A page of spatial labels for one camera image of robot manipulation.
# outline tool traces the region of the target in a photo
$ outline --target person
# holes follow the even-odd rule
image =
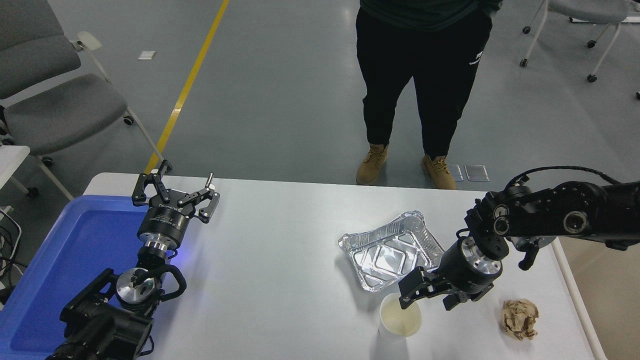
[[[492,17],[502,0],[360,0],[357,58],[369,152],[356,182],[375,184],[387,160],[396,103],[413,78],[422,124],[421,166],[439,189],[455,189],[449,144],[462,116]]]

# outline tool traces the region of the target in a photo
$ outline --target tan boot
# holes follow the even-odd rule
[[[447,167],[446,156],[436,156],[432,161],[429,155],[425,155],[420,162],[424,170],[429,172],[429,176],[436,184],[436,188],[445,190],[455,190],[456,182]]]
[[[373,185],[376,183],[380,167],[387,160],[387,149],[389,146],[369,144],[369,153],[364,159],[358,174],[356,175],[356,183],[358,185]]]

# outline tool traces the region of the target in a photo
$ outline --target aluminum foil tray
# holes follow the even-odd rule
[[[366,233],[345,234],[338,246],[349,256],[362,288],[372,293],[394,284],[416,266],[435,270],[444,253],[420,211],[402,213]]]

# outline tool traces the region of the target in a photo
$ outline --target white paper cup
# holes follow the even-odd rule
[[[380,335],[390,341],[405,339],[415,334],[422,325],[422,311],[418,304],[405,310],[400,307],[400,293],[387,295],[380,304]]]

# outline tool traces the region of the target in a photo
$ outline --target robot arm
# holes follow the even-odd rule
[[[520,181],[489,192],[467,211],[467,229],[442,256],[433,273],[417,267],[399,281],[403,309],[424,297],[447,295],[446,310],[478,301],[502,273],[507,241],[524,252],[522,270],[534,263],[540,248],[557,236],[604,243],[616,250],[640,242],[640,182],[609,186],[571,181],[532,192]],[[460,236],[468,231],[468,236]]]
[[[167,189],[162,183],[171,165],[164,160],[156,173],[140,174],[131,200],[135,206],[148,206],[138,238],[144,245],[138,251],[138,263],[120,275],[105,269],[62,310],[60,320],[67,324],[66,341],[47,360],[133,360],[150,353],[142,348],[150,339],[153,314],[161,302],[174,299],[186,289],[180,270],[169,264],[182,243],[189,221],[197,218],[208,223],[218,205],[220,194],[209,175],[202,190],[184,193]],[[145,188],[152,184],[157,195],[147,201]],[[208,205],[197,209],[205,200]],[[165,273],[171,273],[178,290],[165,293]],[[116,296],[120,307],[109,304]]]

